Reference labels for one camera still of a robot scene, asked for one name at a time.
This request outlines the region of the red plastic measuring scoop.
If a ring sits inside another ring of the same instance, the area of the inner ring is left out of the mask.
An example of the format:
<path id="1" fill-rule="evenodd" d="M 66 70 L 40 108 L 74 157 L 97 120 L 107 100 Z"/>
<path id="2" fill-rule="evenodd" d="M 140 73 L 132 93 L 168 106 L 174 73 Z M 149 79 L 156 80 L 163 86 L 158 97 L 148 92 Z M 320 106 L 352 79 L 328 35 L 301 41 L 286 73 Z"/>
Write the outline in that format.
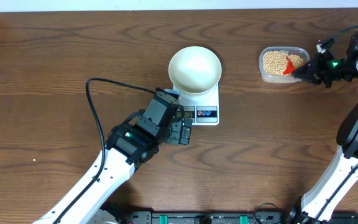
<path id="1" fill-rule="evenodd" d="M 296 70 L 292 60 L 289 58 L 289 57 L 286 57 L 287 59 L 287 67 L 286 69 L 284 70 L 283 74 L 284 75 L 292 75 L 292 73 Z"/>

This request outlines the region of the white digital kitchen scale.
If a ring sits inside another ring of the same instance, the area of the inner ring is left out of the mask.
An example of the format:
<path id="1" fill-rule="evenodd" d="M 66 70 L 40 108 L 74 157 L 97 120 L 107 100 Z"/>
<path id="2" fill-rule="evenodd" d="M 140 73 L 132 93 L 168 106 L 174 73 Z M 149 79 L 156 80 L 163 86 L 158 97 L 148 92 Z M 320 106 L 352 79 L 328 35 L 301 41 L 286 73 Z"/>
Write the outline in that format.
<path id="1" fill-rule="evenodd" d="M 180 104 L 185 110 L 185 117 L 191 118 L 195 126 L 216 126 L 219 124 L 219 85 L 200 93 L 189 95 L 175 86 L 173 90 L 179 94 Z"/>

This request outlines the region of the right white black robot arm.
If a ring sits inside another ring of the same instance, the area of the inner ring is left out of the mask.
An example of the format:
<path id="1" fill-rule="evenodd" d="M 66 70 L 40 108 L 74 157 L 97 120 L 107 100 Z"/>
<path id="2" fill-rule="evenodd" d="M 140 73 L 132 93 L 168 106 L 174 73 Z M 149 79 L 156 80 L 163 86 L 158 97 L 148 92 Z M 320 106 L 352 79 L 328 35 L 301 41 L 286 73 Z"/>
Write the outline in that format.
<path id="1" fill-rule="evenodd" d="M 331 87 L 336 80 L 358 78 L 358 26 L 351 36 L 346 57 L 334 58 L 330 51 L 335 38 L 319 42 L 318 53 L 292 75 L 308 83 Z M 358 180 L 358 103 L 338 129 L 334 159 L 311 190 L 300 197 L 285 223 L 328 223 L 336 205 Z"/>

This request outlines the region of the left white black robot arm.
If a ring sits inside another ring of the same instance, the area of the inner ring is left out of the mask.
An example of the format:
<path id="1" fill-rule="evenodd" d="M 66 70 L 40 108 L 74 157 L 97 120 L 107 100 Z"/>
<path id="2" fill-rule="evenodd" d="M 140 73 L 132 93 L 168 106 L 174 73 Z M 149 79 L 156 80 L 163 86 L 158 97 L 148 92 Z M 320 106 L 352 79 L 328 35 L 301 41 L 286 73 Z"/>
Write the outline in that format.
<path id="1" fill-rule="evenodd" d="M 37 223 L 87 223 L 108 197 L 156 153 L 159 146 L 188 139 L 191 121 L 183 117 L 180 93 L 157 89 L 147 109 L 110 130 L 85 175 Z"/>

